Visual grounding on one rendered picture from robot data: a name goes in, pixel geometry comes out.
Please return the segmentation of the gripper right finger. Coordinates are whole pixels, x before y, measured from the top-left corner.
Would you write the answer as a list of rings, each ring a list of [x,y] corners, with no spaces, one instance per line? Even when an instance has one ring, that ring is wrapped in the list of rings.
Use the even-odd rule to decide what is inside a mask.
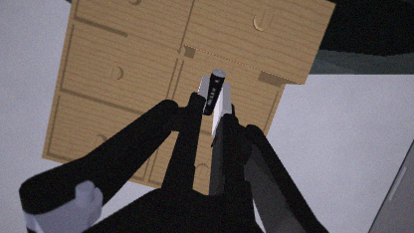
[[[222,196],[221,233],[260,233],[253,200],[266,233],[329,233],[262,130],[239,124],[227,82],[215,104],[212,136],[208,195]]]

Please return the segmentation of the small brown chest of drawers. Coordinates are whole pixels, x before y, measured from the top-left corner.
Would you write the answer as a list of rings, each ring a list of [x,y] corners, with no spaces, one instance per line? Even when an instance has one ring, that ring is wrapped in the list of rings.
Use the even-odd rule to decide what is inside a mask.
[[[64,81],[64,76],[65,76],[65,71],[66,71],[66,66],[67,66],[67,61],[68,61],[68,57],[69,57],[69,51],[70,51],[70,46],[71,46],[71,41],[72,41],[72,36],[73,36],[73,31],[74,31],[74,26],[80,26],[104,35],[108,35],[123,41],[126,41],[128,43],[161,53],[161,54],[165,54],[174,58],[178,59],[177,62],[177,66],[175,69],[175,73],[173,76],[173,80],[171,83],[171,87],[169,90],[169,94],[167,99],[168,100],[173,100],[174,99],[174,95],[177,89],[177,85],[179,82],[179,78],[181,75],[181,71],[183,68],[183,64],[184,61],[213,70],[213,69],[220,69],[222,71],[224,71],[227,75],[259,85],[259,86],[263,86],[275,91],[278,91],[275,97],[275,100],[273,102],[271,111],[269,113],[268,119],[266,121],[265,127],[263,129],[263,134],[265,135],[265,137],[267,137],[267,134],[269,132],[270,126],[272,124],[273,118],[275,116],[276,110],[278,108],[279,102],[281,100],[282,94],[284,92],[285,86],[286,84],[269,84],[269,83],[264,83],[228,70],[224,70],[194,59],[191,59],[188,57],[186,50],[182,44],[182,48],[180,51],[180,55],[152,46],[152,45],[148,45],[127,37],[124,37],[122,35],[98,28],[96,26],[94,26],[93,24],[77,17],[77,11],[78,11],[78,6],[79,6],[79,0],[72,0],[72,5],[71,5],[71,10],[70,10],[70,16],[69,16],[69,21],[68,21],[68,26],[67,26],[67,31],[66,31],[66,36],[65,36],[65,41],[64,41],[64,47],[63,47],[63,52],[62,52],[62,57],[61,57],[61,62],[60,62],[60,67],[59,67],[59,71],[58,71],[58,77],[57,77],[57,82],[56,82],[56,87],[55,87],[55,92],[54,92],[54,97],[53,97],[53,102],[52,102],[52,107],[51,107],[51,112],[50,112],[50,117],[49,117],[49,123],[48,123],[48,128],[47,128],[47,133],[46,133],[46,138],[45,138],[45,143],[44,143],[44,148],[43,148],[43,153],[42,153],[42,158],[48,159],[48,160],[52,160],[52,161],[56,161],[59,163],[68,163],[70,161],[73,161],[75,159],[71,159],[68,157],[64,157],[64,156],[60,156],[60,155],[56,155],[51,153],[50,150],[50,146],[51,146],[51,141],[52,141],[52,136],[53,136],[53,131],[54,131],[54,126],[55,126],[55,121],[56,121],[56,116],[57,116],[57,111],[58,111],[58,106],[59,106],[59,101],[60,101],[60,96],[65,97],[65,98],[69,98],[72,100],[76,100],[82,103],[86,103],[89,105],[93,105],[99,108],[103,108],[106,110],[110,110],[116,113],[120,113],[126,116],[130,116],[130,117],[136,117],[139,118],[140,116],[142,116],[143,112],[140,111],[136,111],[130,108],[126,108],[120,105],[116,105],[110,102],[106,102],[103,100],[99,100],[93,97],[89,97],[83,94],[79,94],[73,91],[69,91],[66,89],[63,89],[63,81]],[[153,187],[153,188],[161,188],[162,183],[157,182],[157,181],[153,181],[150,180],[151,177],[151,173],[153,170],[153,166],[156,160],[156,156],[158,154],[158,150],[159,148],[151,155],[148,166],[147,166],[147,170],[146,173],[144,174],[143,178],[142,177],[138,177],[133,175],[128,181],[130,182],[134,182],[134,183],[138,183],[138,184],[142,184],[145,186],[149,186],[149,187]]]

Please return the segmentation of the wooden drawer front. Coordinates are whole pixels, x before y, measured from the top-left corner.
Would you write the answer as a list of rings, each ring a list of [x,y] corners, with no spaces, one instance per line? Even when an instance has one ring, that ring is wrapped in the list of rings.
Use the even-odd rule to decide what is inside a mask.
[[[150,180],[163,182],[178,134],[179,131],[172,131],[170,136],[160,145]],[[192,189],[205,195],[209,194],[212,142],[213,140],[199,136],[194,164],[196,168]]]
[[[211,77],[213,70],[184,61],[174,101],[178,106],[187,107],[192,93],[198,93],[203,75]],[[254,124],[262,131],[278,91],[259,86],[229,75],[224,82],[230,83],[231,103],[235,117],[246,127]],[[212,132],[214,110],[210,116],[202,116],[200,129]]]
[[[334,7],[326,0],[195,0],[183,46],[191,59],[264,83],[304,85]]]
[[[50,150],[78,159],[136,120],[110,110],[60,96]]]
[[[167,100],[177,62],[75,25],[63,89],[146,113]]]
[[[79,0],[77,17],[98,28],[180,55],[194,2]]]

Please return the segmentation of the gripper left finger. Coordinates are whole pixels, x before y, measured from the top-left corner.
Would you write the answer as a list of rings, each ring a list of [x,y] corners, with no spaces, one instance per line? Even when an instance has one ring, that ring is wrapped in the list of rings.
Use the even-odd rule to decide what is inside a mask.
[[[82,233],[172,131],[179,131],[146,233],[187,233],[210,77],[187,107],[163,100],[86,156],[36,174],[19,195],[27,233]]]

